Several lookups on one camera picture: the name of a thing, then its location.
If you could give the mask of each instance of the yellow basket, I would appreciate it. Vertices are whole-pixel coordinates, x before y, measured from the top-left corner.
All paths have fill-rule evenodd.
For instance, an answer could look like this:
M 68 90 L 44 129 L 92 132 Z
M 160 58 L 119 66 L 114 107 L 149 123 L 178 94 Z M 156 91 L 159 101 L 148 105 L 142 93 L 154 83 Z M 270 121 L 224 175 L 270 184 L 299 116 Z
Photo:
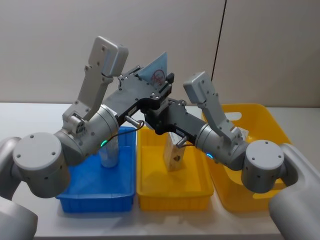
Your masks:
M 276 144 L 291 143 L 267 108 L 260 104 L 225 104 L 225 113 L 241 113 L 239 120 L 232 121 L 237 127 L 249 131 L 247 142 L 269 140 Z M 285 187 L 277 179 L 274 188 L 263 194 L 253 193 L 241 182 L 241 171 L 232 171 L 222 164 L 207 158 L 214 188 L 225 209 L 230 212 L 255 212 L 268 209 L 269 200 Z
M 214 193 L 205 155 L 188 146 L 182 169 L 168 172 L 163 160 L 167 136 L 147 127 L 137 133 L 136 191 L 141 210 L 205 210 Z

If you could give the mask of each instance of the green led light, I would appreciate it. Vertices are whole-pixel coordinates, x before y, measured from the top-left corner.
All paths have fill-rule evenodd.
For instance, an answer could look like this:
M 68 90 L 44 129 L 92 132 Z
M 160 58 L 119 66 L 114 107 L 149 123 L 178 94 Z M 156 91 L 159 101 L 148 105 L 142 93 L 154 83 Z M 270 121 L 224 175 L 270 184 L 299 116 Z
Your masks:
M 100 145 L 100 147 L 102 148 L 104 145 L 106 145 L 107 144 L 107 140 L 104 140 L 102 143 L 101 143 L 101 145 Z

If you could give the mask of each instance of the blue led light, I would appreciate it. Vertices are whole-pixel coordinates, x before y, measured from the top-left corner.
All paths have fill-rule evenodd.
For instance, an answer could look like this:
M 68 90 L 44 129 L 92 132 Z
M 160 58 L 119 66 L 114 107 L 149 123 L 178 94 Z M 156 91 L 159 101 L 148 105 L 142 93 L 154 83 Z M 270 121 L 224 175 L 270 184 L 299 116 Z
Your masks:
M 209 158 L 214 159 L 214 157 L 213 157 L 210 153 L 207 153 L 206 155 L 207 155 Z

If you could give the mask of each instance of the white table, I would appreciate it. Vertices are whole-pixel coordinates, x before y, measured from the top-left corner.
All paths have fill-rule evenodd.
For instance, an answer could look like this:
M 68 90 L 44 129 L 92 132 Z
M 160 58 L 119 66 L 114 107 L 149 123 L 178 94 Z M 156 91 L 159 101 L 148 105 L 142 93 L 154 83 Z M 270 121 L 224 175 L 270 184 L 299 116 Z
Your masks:
M 62 113 L 68 104 L 0 103 L 0 139 L 24 137 L 34 132 L 55 133 L 62 126 Z M 200 117 L 197 107 L 187 107 Z M 269 108 L 293 144 L 320 170 L 318 161 L 320 108 Z M 143 115 L 137 113 L 136 119 Z M 22 182 L 13 201 L 38 215 L 36 239 L 283 239 L 267 212 L 232 214 L 226 211 L 217 194 L 203 212 L 142 212 L 138 199 L 127 213 L 65 214 L 59 200 L 31 194 Z

